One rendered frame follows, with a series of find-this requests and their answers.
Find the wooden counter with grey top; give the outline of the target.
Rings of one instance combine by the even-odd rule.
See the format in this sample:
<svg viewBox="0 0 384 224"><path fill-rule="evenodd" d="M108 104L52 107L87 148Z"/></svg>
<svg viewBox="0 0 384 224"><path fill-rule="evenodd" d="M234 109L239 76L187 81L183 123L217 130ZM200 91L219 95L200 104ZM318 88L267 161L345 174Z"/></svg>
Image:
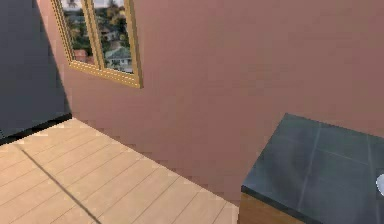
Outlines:
<svg viewBox="0 0 384 224"><path fill-rule="evenodd" d="M241 186L238 224L384 224L384 138L286 113Z"/></svg>

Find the gold framed window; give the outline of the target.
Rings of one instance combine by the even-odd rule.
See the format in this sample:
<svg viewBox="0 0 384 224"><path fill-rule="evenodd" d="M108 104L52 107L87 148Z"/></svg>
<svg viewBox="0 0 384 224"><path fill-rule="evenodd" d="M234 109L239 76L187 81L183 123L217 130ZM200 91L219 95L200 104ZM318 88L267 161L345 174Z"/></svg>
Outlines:
<svg viewBox="0 0 384 224"><path fill-rule="evenodd" d="M70 68L142 88L133 0L50 0Z"/></svg>

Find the dark grey fridge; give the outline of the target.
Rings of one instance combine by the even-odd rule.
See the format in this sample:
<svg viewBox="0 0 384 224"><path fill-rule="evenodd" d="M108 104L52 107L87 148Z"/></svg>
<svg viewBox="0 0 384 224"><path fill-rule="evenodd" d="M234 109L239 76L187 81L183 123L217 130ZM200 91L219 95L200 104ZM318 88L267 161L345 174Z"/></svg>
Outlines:
<svg viewBox="0 0 384 224"><path fill-rule="evenodd" d="M37 0L0 0L0 146L71 117Z"/></svg>

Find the white round dish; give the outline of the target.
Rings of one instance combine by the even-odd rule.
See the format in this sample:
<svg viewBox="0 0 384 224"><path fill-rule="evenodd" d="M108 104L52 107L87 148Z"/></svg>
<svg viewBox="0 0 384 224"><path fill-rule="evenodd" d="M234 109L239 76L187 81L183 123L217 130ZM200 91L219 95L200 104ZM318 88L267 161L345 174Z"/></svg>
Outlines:
<svg viewBox="0 0 384 224"><path fill-rule="evenodd" d="M377 187L377 190L378 192L384 196L384 174L380 174L377 178L376 178L376 187Z"/></svg>

